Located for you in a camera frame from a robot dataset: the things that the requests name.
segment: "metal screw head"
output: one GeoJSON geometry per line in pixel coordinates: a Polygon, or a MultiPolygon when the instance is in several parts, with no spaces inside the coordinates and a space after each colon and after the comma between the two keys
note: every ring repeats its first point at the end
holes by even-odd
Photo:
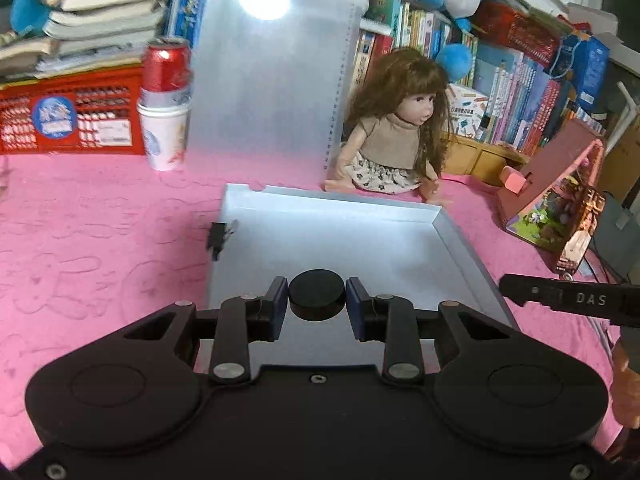
{"type": "Polygon", "coordinates": [[[220,363],[213,368],[213,373],[220,379],[237,379],[244,374],[244,367],[238,363],[220,363]]]}
{"type": "Polygon", "coordinates": [[[66,478],[66,469],[60,464],[49,464],[44,473],[51,480],[64,480],[66,478]]]}
{"type": "Polygon", "coordinates": [[[420,373],[420,368],[411,363],[396,363],[389,367],[389,375],[395,379],[413,379],[420,373]]]}
{"type": "Polygon", "coordinates": [[[571,469],[569,476],[571,477],[571,480],[587,480],[587,478],[591,476],[591,469],[587,465],[578,464],[571,469]]]}

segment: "doll hair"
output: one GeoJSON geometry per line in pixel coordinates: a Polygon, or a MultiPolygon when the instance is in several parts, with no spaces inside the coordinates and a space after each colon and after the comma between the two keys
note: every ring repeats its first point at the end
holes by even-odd
{"type": "Polygon", "coordinates": [[[355,126],[364,117],[392,114],[412,95],[434,94],[433,115],[418,130],[420,145],[414,169],[425,176],[428,161],[440,175],[447,149],[441,136],[449,131],[445,126],[450,121],[446,71],[413,48],[395,50],[381,57],[371,69],[369,78],[354,96],[347,124],[355,126]]]}

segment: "paper cup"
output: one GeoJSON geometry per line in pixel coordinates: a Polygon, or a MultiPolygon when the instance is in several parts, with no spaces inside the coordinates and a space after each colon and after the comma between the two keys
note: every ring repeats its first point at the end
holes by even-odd
{"type": "Polygon", "coordinates": [[[147,108],[138,101],[146,158],[154,170],[177,168],[184,160],[191,102],[169,108],[147,108]]]}

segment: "black puck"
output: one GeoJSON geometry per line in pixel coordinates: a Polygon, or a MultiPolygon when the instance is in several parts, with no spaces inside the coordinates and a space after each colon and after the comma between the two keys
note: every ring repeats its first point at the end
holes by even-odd
{"type": "Polygon", "coordinates": [[[307,321],[331,319],[344,308],[344,301],[344,282],[330,270],[307,270],[289,284],[291,309],[307,321]]]}

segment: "metal tray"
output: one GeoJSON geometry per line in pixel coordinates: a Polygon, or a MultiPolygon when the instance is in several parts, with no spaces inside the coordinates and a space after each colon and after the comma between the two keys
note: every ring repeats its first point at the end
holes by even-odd
{"type": "MultiPolygon", "coordinates": [[[[305,270],[330,269],[344,280],[359,277],[372,296],[395,294],[428,310],[455,300],[517,328],[482,262],[440,207],[229,184],[219,221],[237,224],[211,269],[210,308],[233,296],[261,296],[275,276],[292,280],[305,270]]],[[[432,342],[423,342],[423,354],[426,364],[434,361],[432,342]]],[[[263,364],[380,365],[382,355],[381,343],[354,339],[346,309],[321,322],[288,310],[277,342],[250,345],[254,375],[263,364]]]]}

